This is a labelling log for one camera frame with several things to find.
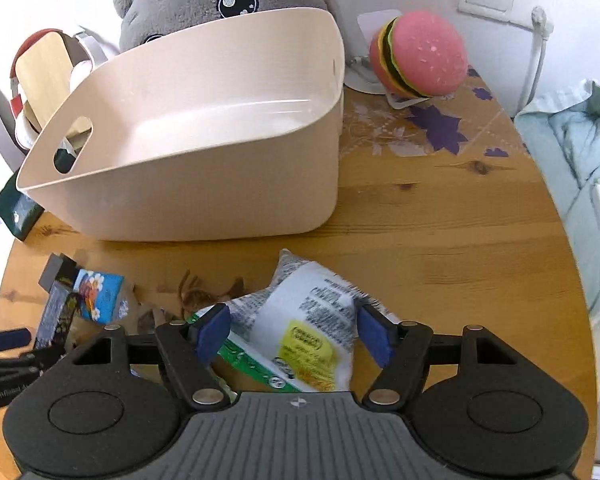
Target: headphones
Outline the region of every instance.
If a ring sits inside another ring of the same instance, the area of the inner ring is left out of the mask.
[[[27,50],[29,50],[40,39],[42,39],[45,35],[47,35],[50,32],[56,32],[60,34],[65,44],[67,44],[68,41],[77,40],[77,43],[82,47],[87,57],[89,58],[88,60],[78,62],[78,64],[74,66],[74,69],[71,72],[71,79],[69,83],[70,92],[74,91],[74,89],[91,72],[93,72],[93,70],[95,70],[107,60],[107,56],[103,52],[102,47],[100,46],[98,41],[93,36],[90,36],[84,31],[78,32],[74,36],[69,36],[62,30],[59,30],[57,28],[44,28],[42,30],[34,32],[22,43],[13,59],[13,63],[11,63],[11,71],[9,73],[9,78],[11,81],[11,113],[16,119],[16,127],[14,131],[13,140],[23,153],[27,153],[31,149],[33,143],[38,138],[40,132],[33,126],[33,124],[31,124],[31,122],[27,118],[25,112],[27,102],[23,102],[22,96],[20,95],[20,82],[18,81],[18,76],[16,74],[16,63],[20,56],[22,56]]]

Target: wooden table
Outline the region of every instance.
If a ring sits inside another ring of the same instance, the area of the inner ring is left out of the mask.
[[[453,98],[391,110],[346,93],[340,193],[331,219],[295,236],[197,243],[86,238],[50,214],[16,242],[0,290],[0,330],[38,324],[49,253],[124,274],[141,301],[177,309],[191,269],[221,292],[235,276],[269,283],[278,251],[314,259],[437,333],[487,326],[583,402],[589,437],[576,474],[590,478],[596,437],[595,369],[586,307],[567,238],[536,165],[477,73]],[[352,388],[378,373],[356,348]],[[449,376],[436,370],[431,381]],[[0,432],[0,480],[17,471]]]

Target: beige plastic bin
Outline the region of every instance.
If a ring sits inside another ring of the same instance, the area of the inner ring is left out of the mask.
[[[17,187],[103,240],[212,240],[305,232],[337,196],[344,48],[320,9],[205,23],[99,67],[62,104]],[[93,132],[69,173],[72,123]]]

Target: yellow label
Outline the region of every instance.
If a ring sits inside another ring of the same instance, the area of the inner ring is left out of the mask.
[[[278,357],[286,361],[296,378],[320,392],[335,390],[338,354],[327,336],[294,319],[280,345]]]

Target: light blue blanket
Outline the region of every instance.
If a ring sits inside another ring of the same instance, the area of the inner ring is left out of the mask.
[[[600,320],[600,85],[593,81],[535,99],[515,125],[544,176],[571,243],[592,324]]]

